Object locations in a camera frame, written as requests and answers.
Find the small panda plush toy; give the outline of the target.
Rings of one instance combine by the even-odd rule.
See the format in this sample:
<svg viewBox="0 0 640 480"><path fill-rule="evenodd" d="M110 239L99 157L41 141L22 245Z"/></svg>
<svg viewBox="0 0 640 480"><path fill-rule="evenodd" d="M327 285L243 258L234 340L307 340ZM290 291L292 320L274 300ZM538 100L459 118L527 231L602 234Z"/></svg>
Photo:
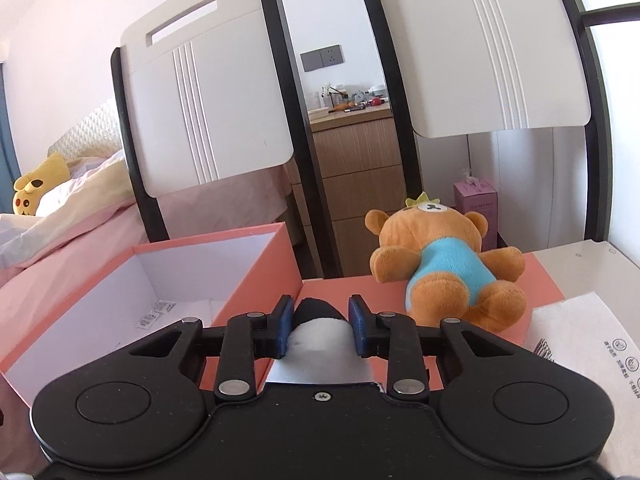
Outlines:
<svg viewBox="0 0 640 480"><path fill-rule="evenodd" d="M288 382L309 385L372 382L367 360L356 351L352 326L334 307L314 298L303 300L288 336L286 355L279 361Z"/></svg>

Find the pink cardboard shoe box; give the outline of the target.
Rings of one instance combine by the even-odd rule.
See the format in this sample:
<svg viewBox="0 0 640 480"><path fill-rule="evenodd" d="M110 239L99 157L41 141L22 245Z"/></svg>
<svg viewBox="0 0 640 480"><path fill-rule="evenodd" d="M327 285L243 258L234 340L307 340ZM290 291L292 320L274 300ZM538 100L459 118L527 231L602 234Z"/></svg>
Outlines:
<svg viewBox="0 0 640 480"><path fill-rule="evenodd" d="M136 246L59 302L1 361L31 404L51 380L182 318L224 325L302 288L288 230L267 224Z"/></svg>

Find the brown bear plush blue shirt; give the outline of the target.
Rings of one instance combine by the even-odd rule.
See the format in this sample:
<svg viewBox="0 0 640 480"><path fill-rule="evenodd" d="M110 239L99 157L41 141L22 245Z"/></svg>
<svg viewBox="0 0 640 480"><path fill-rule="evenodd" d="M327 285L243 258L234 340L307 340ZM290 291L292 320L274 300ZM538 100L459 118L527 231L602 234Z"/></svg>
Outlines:
<svg viewBox="0 0 640 480"><path fill-rule="evenodd" d="M393 214L369 210L364 224L378 237L371 274L379 283L407 283L406 311L416 324L461 318L501 333L524 315L526 295L516 284L524 255L513 246L484 250L488 220L479 212L421 195Z"/></svg>

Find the white tissue pack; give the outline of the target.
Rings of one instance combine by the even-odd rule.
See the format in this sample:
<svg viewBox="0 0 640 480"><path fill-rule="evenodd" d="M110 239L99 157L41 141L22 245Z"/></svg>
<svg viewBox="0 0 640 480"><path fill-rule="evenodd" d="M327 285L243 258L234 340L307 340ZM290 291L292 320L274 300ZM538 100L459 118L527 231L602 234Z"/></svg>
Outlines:
<svg viewBox="0 0 640 480"><path fill-rule="evenodd" d="M596 382L616 414L639 414L639 348L594 292L536 308L524 347Z"/></svg>

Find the clutter on cabinet top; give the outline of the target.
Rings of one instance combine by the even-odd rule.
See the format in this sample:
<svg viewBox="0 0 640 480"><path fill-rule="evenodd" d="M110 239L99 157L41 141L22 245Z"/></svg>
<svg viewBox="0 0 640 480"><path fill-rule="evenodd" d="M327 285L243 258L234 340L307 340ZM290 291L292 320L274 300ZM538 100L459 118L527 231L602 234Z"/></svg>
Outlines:
<svg viewBox="0 0 640 480"><path fill-rule="evenodd" d="M369 90L349 89L344 84L324 84L319 90L309 92L305 96L310 117L360 112L389 102L384 84L371 87Z"/></svg>

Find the pink small gift box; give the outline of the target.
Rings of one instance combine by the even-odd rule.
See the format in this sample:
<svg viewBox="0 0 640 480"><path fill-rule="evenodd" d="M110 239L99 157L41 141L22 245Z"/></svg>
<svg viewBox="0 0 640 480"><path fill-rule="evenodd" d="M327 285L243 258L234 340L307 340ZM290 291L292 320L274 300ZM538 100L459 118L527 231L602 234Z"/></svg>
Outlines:
<svg viewBox="0 0 640 480"><path fill-rule="evenodd" d="M487 219L483 249L495 249L498 245L498 193L495 188L486 179L465 177L454 184L454 206L462 214L474 211Z"/></svg>

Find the wooden drawer cabinet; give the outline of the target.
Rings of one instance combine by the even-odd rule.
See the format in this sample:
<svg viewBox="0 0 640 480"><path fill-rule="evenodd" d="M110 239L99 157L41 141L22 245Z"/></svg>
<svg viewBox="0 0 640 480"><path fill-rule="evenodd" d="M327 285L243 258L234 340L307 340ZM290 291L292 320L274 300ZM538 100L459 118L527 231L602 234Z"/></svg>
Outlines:
<svg viewBox="0 0 640 480"><path fill-rule="evenodd" d="M338 261L346 276L370 272L378 239L364 225L371 209L392 214L407 197L395 122L385 103L339 110L310 122Z"/></svg>

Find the bed with pink bedding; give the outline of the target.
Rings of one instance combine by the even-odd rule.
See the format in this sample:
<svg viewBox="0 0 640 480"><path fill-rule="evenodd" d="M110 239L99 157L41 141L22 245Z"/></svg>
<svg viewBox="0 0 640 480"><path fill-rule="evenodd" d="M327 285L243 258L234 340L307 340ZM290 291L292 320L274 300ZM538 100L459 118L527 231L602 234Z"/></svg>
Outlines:
<svg viewBox="0 0 640 480"><path fill-rule="evenodd" d="M94 115L50 147L70 180L42 196L34 216L1 218L1 361L52 309L127 250L146 242L115 117ZM293 210L283 167L164 195L172 240L285 224ZM1 374L1 471L31 476L46 461L26 404Z"/></svg>

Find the left white folding chair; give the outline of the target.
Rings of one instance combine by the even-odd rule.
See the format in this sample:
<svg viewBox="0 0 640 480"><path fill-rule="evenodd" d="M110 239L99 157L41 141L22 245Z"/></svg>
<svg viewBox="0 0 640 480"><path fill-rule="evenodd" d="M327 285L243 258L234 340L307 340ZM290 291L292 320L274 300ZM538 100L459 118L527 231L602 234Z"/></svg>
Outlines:
<svg viewBox="0 0 640 480"><path fill-rule="evenodd" d="M146 235L168 239L158 198L294 162L326 278L342 275L282 0L167 0L111 56Z"/></svg>

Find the white folding chair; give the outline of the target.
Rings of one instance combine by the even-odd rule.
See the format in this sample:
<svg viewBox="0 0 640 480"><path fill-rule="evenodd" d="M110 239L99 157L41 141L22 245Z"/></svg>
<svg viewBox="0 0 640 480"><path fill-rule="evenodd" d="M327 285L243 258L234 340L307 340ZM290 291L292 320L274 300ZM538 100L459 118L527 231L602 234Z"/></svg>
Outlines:
<svg viewBox="0 0 640 480"><path fill-rule="evenodd" d="M363 0L406 189L497 193L497 236L533 252L608 237L611 125L582 0Z"/></svg>
<svg viewBox="0 0 640 480"><path fill-rule="evenodd" d="M168 239L158 198L294 162L326 278L342 275L282 0L167 0L111 56L146 235Z"/></svg>

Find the yellow pikachu plush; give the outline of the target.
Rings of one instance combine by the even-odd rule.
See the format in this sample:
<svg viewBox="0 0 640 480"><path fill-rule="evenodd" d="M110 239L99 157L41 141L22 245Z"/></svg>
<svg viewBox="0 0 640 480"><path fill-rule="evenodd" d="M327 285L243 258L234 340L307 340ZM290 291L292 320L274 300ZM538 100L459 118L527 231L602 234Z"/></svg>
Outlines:
<svg viewBox="0 0 640 480"><path fill-rule="evenodd" d="M35 170L14 182L14 214L34 216L42 196L68 180L70 170L64 157L60 153L51 154Z"/></svg>

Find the blue curtain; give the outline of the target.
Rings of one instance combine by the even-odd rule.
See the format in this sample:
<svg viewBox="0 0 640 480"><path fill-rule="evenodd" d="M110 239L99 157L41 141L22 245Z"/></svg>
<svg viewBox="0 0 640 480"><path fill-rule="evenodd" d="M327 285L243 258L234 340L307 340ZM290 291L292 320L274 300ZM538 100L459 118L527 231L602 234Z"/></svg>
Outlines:
<svg viewBox="0 0 640 480"><path fill-rule="evenodd" d="M2 214L12 214L14 181L20 176L11 134L4 73L0 70L0 204Z"/></svg>

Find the right white folding chair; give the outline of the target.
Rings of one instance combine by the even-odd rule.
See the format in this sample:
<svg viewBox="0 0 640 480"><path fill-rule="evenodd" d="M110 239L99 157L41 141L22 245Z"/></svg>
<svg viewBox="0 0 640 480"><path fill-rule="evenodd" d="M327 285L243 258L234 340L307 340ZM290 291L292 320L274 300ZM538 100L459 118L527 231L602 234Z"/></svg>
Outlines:
<svg viewBox="0 0 640 480"><path fill-rule="evenodd" d="M608 237L611 125L582 0L363 0L406 189L497 193L497 236L533 252Z"/></svg>

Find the grey wall socket panel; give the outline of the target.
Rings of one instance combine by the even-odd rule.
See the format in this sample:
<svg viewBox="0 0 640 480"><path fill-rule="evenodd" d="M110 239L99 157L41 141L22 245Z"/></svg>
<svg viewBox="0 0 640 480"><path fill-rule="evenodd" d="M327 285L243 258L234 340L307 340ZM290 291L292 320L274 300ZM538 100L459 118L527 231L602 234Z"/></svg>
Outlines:
<svg viewBox="0 0 640 480"><path fill-rule="evenodd" d="M340 65L344 62L342 47L339 44L303 52L299 56L305 73Z"/></svg>

